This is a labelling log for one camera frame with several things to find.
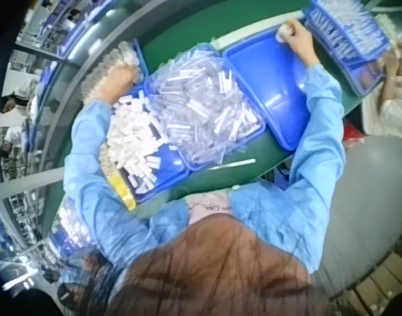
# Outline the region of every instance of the woman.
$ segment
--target woman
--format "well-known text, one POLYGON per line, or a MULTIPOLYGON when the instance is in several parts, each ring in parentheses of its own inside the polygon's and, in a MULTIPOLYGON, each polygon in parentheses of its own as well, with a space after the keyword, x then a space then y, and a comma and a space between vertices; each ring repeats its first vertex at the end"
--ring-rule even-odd
POLYGON ((402 44, 401 58, 394 50, 384 55, 384 82, 363 99, 347 118, 366 135, 402 138, 402 44))
POLYGON ((345 163, 341 89, 320 64, 298 21, 288 45, 307 67, 311 118, 293 159, 290 187, 256 182, 133 216, 103 176, 98 156, 111 105, 136 81, 117 68, 72 127, 64 189, 101 253, 83 295, 88 315, 324 315, 328 300, 311 285, 320 265, 330 204, 345 163))

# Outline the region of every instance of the pile of white parts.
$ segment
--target pile of white parts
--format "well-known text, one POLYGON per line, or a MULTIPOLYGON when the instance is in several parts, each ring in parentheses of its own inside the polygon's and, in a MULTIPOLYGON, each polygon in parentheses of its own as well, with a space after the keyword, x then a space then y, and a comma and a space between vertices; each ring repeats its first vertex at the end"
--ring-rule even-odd
POLYGON ((154 154, 166 143, 157 139, 150 127, 152 118, 144 109, 148 99, 142 90, 139 97, 121 97, 114 105, 107 134, 108 156, 117 169, 124 168, 136 194, 146 194, 155 187, 156 170, 161 167, 161 158, 154 154))

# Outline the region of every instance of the brown hair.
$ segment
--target brown hair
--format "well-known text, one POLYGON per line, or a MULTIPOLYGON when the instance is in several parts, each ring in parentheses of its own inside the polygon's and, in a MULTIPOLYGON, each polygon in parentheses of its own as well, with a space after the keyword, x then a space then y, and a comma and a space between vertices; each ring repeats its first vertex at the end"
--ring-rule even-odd
POLYGON ((201 222, 142 255, 106 315, 332 314, 294 256, 226 215, 201 222))

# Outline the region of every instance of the blue plastic tray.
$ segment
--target blue plastic tray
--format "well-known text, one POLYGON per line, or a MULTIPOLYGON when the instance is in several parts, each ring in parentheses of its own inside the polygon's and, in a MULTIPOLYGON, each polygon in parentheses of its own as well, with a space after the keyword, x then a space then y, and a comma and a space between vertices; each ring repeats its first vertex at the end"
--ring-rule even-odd
POLYGON ((305 26, 313 33, 314 38, 321 44, 321 46, 323 46, 329 56, 332 56, 334 62, 343 72, 351 88, 357 95, 364 97, 378 85, 383 77, 383 72, 380 69, 372 69, 368 63, 359 63, 357 65, 348 65, 344 63, 342 59, 338 57, 338 55, 333 54, 332 50, 328 46, 328 42, 322 38, 319 32, 316 31, 314 24, 311 21, 306 21, 305 26), (369 82, 367 87, 361 83, 361 76, 365 73, 367 74, 368 78, 371 79, 371 82, 369 82))
MULTIPOLYGON (((131 89, 126 95, 132 95, 133 97, 137 97, 140 90, 143 90, 145 95, 149 94, 149 90, 145 86, 139 86, 134 89, 131 89)), ((161 135, 157 131, 157 129, 151 125, 150 126, 155 137, 157 139, 161 138, 161 135)), ((161 158, 161 166, 159 170, 153 169, 153 174, 157 177, 157 181, 155 183, 154 189, 147 192, 146 194, 136 194, 135 189, 130 184, 128 179, 129 174, 126 170, 121 169, 120 172, 123 176, 124 181, 127 183, 129 189, 135 197, 135 200, 138 203, 143 203, 147 201, 149 198, 153 197, 155 194, 163 191, 175 183, 183 180, 187 176, 189 176, 190 171, 184 165, 180 154, 177 151, 172 151, 168 148, 168 144, 162 145, 158 152, 154 153, 153 156, 161 158)))
POLYGON ((339 32, 340 35, 342 35, 343 42, 348 43, 348 45, 354 50, 355 56, 351 58, 341 58, 338 56, 338 59, 342 60, 345 64, 348 65, 354 65, 358 63, 366 63, 369 61, 373 61, 377 58, 379 58, 382 53, 389 47, 389 39, 385 35, 385 33, 380 29, 378 23, 376 20, 373 18, 373 16, 366 10, 364 5, 360 3, 360 1, 356 0, 357 4, 360 6, 360 12, 363 14, 365 17, 367 17, 367 27, 370 27, 369 33, 374 33, 374 32, 379 32, 380 37, 382 39, 382 43, 374 48, 371 52, 368 53, 362 53, 357 45, 357 42, 355 42, 353 39, 350 38, 348 33, 346 32, 346 28, 339 23, 338 20, 336 20, 327 10, 326 8, 321 4, 321 1, 319 0, 312 0, 312 7, 303 9, 303 12, 305 13, 307 20, 309 22, 313 21, 314 25, 316 26, 316 32, 318 32, 321 35, 321 39, 323 39, 328 47, 330 47, 331 50, 335 51, 335 54, 338 55, 338 44, 331 44, 329 43, 327 37, 329 34, 332 32, 339 32), (319 14, 321 16, 318 21, 313 18, 313 14, 319 14))
POLYGON ((241 86, 261 108, 278 143, 297 148, 309 121, 304 83, 306 68, 286 43, 279 43, 278 27, 235 44, 223 53, 241 86))
MULTIPOLYGON (((220 53, 210 44, 210 43, 199 43, 197 44, 195 47, 192 47, 191 49, 189 49, 189 51, 195 51, 195 50, 202 50, 202 51, 212 51, 217 57, 220 57, 220 53)), ((224 69, 225 70, 229 70, 231 69, 231 65, 229 65, 228 63, 226 63, 226 61, 224 61, 224 69)), ((153 78, 156 76, 156 73, 152 74, 148 80, 146 81, 146 85, 149 87, 149 89, 151 90, 151 83, 153 78)), ((258 111, 258 114, 261 114, 261 110, 259 109, 259 105, 255 102, 255 100, 250 96, 249 91, 247 89, 247 87, 245 86, 245 83, 240 80, 240 78, 236 77, 236 81, 239 85, 240 90, 246 95, 246 97, 250 100, 253 108, 258 111)), ((254 138, 260 136, 264 131, 265 131, 266 125, 263 124, 263 122, 261 122, 261 127, 258 128, 256 131, 254 131, 252 134, 238 140, 238 146, 235 147, 233 151, 237 150, 238 148, 242 147, 243 145, 245 145, 247 142, 253 140, 254 138)), ((189 160, 186 159, 186 157, 183 155, 183 153, 180 154, 182 157, 182 160, 184 162, 184 164, 188 167, 189 170, 191 171, 199 171, 201 169, 204 169, 205 167, 213 164, 213 163, 203 163, 203 164, 197 164, 197 163, 191 163, 189 160)))

